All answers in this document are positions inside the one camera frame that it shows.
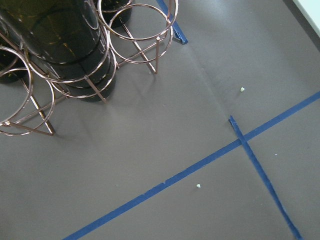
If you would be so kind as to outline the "dark green wine bottle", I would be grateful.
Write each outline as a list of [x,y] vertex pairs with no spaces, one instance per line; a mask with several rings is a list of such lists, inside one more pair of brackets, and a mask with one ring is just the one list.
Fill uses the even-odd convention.
[[2,0],[0,18],[52,78],[85,102],[115,87],[107,37],[92,0]]

